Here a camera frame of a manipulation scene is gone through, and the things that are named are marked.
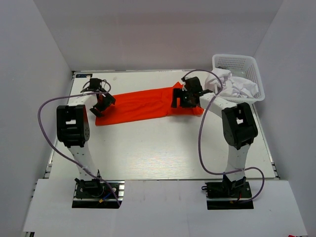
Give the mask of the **orange t shirt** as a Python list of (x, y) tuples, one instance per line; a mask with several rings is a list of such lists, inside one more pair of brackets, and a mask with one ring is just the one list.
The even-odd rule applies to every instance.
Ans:
[(172, 108), (172, 92), (182, 88), (177, 82), (172, 87), (150, 89), (115, 95), (116, 102), (96, 118), (96, 126), (114, 125), (119, 123), (157, 119), (169, 116), (201, 116), (204, 109)]

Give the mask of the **white t shirt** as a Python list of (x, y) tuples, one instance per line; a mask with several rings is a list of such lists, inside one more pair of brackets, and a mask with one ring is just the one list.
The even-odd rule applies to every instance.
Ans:
[[(259, 93), (258, 85), (246, 78), (233, 76), (230, 70), (214, 68), (212, 70), (222, 82), (220, 96), (242, 99), (254, 99)], [(204, 89), (209, 89), (214, 93), (220, 91), (221, 84), (217, 78), (210, 74), (204, 83)]]

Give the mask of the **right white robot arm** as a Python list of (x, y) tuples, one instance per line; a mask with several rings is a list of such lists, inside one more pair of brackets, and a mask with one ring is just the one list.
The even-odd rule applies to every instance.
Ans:
[(258, 129), (250, 105), (236, 104), (218, 97), (209, 89), (203, 89), (198, 77), (182, 79), (180, 88), (173, 89), (172, 108), (197, 108), (212, 112), (222, 119), (223, 135), (228, 144), (227, 166), (222, 174), (223, 192), (234, 197), (245, 184), (245, 163), (247, 153)]

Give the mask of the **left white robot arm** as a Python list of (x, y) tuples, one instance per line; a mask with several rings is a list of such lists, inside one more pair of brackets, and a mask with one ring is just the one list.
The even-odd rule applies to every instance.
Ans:
[(104, 184), (100, 182), (100, 172), (94, 165), (88, 147), (90, 128), (88, 116), (103, 117), (103, 112), (114, 105), (116, 100), (105, 89), (109, 83), (104, 79), (90, 78), (79, 96), (71, 99), (67, 105), (58, 106), (57, 138), (71, 152), (78, 163), (79, 178), (75, 181), (83, 192), (99, 197), (104, 192)]

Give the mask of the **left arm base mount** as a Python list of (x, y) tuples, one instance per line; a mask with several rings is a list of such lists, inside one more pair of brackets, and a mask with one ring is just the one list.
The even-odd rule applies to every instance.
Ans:
[(110, 181), (111, 187), (94, 179), (90, 181), (75, 179), (75, 181), (72, 208), (119, 209), (113, 192), (121, 204), (124, 195), (124, 181)]

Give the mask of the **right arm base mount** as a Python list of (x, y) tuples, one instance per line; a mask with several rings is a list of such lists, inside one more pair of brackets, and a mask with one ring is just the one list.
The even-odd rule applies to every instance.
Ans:
[(206, 194), (206, 204), (208, 210), (247, 210), (254, 209), (252, 192), (249, 182), (243, 187), (238, 187), (232, 194), (224, 191), (222, 182), (207, 182), (201, 190)]

